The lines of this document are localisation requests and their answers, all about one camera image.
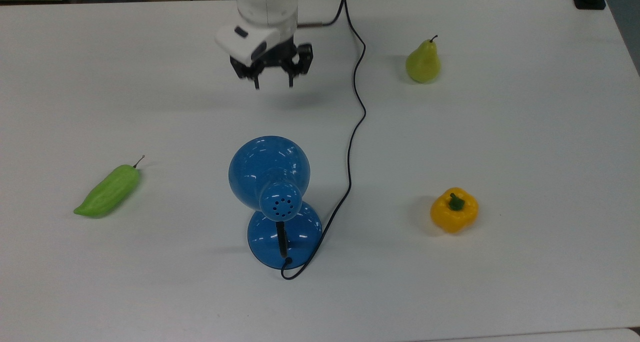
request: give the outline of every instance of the blue desk lamp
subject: blue desk lamp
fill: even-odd
[[[307,156],[291,140],[263,136],[244,144],[229,166],[235,196],[255,210],[247,239],[253,255],[281,269],[302,266],[322,235],[317,213],[302,201],[309,185]]]

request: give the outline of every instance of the green pepper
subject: green pepper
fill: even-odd
[[[142,155],[142,158],[133,166],[122,165],[116,167],[89,192],[82,205],[73,210],[73,213],[96,217],[104,215],[118,205],[138,185],[140,172],[136,167],[144,157]]]

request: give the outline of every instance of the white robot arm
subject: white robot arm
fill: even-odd
[[[289,75],[289,86],[298,74],[306,74],[313,59],[310,44],[298,47],[293,33],[298,24],[298,0],[236,0],[240,19],[223,26],[215,41],[231,56],[239,78],[249,78],[259,87],[258,75],[265,67],[281,66]],[[299,55],[298,63],[293,57]]]

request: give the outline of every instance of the yellow-green pear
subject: yellow-green pear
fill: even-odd
[[[433,39],[438,37],[435,35],[431,40],[425,40],[416,51],[412,52],[406,58],[406,71],[418,82],[427,82],[433,80],[440,72],[440,59],[438,58],[438,48]]]

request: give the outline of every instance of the yellow bell pepper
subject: yellow bell pepper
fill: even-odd
[[[460,187],[453,187],[436,199],[430,214],[442,230],[457,233],[473,225],[478,217],[478,202]]]

